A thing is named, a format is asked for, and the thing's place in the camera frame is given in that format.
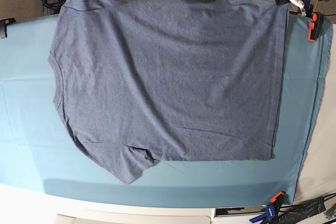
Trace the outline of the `black bag, bottom right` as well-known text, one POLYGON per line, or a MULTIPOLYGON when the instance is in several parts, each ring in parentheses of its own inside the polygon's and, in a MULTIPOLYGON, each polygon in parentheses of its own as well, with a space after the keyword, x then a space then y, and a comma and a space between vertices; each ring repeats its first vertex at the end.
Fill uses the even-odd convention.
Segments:
POLYGON ((314 199, 303 201, 293 206, 281 207, 279 216, 275 217, 271 223, 293 224, 323 213, 326 210, 325 197, 320 196, 314 199))

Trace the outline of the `black bracket, left edge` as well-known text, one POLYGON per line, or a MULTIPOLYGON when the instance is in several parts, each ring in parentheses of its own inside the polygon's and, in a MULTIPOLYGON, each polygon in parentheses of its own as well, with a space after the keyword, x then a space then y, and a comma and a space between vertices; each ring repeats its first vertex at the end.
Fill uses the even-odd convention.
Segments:
POLYGON ((16 23, 15 18, 7 18, 0 20, 0 37, 7 38, 7 26, 16 23))

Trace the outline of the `blue-grey T-shirt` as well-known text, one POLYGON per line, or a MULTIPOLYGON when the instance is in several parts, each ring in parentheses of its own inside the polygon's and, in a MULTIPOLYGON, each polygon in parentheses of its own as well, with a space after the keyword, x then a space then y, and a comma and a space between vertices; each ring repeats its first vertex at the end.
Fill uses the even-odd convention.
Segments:
POLYGON ((56 111, 124 184, 155 161, 268 161, 287 20, 266 0, 66 0, 56 111))

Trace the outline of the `teal table cloth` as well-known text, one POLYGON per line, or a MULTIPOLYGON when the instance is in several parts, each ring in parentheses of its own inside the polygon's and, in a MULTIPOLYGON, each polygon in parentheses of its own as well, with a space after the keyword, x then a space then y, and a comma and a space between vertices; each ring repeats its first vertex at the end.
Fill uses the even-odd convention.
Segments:
POLYGON ((44 194, 107 204, 214 208, 256 206, 279 191, 286 203, 305 181, 309 147, 322 147, 319 126, 335 114, 325 78, 332 74, 335 25, 317 42, 307 18, 289 17, 283 92, 270 161, 159 162, 124 185, 79 151, 53 104, 47 61, 56 16, 8 26, 1 40, 1 183, 44 194))

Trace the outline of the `blue orange clamp, bottom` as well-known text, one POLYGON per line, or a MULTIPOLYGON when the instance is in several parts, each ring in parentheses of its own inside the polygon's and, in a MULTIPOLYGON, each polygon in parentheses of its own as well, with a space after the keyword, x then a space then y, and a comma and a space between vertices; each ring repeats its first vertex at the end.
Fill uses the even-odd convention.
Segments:
POLYGON ((250 219, 250 223, 275 223, 278 218, 285 197, 285 192, 280 191, 272 197, 270 205, 265 208, 263 214, 250 219))

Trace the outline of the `orange black clamp, top right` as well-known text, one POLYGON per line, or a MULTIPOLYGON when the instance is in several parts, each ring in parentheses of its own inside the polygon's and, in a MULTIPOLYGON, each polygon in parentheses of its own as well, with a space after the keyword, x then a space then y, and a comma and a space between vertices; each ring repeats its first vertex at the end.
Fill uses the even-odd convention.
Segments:
POLYGON ((314 13, 312 15, 312 21, 309 24, 308 40, 316 42, 319 38, 324 23, 324 15, 321 13, 314 13))

